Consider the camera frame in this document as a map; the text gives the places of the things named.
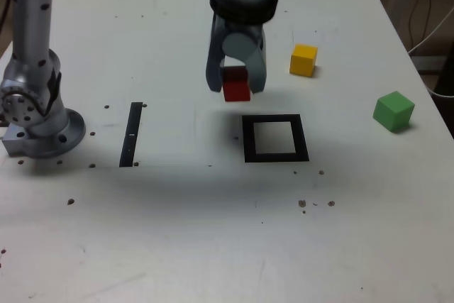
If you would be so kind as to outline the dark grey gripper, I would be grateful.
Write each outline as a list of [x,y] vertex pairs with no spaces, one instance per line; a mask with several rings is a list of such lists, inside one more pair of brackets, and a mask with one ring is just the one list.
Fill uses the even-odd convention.
[[253,94],[264,90],[267,67],[262,25],[247,26],[213,16],[206,62],[206,81],[213,92],[220,92],[222,89],[221,62],[225,55],[245,65],[248,86]]

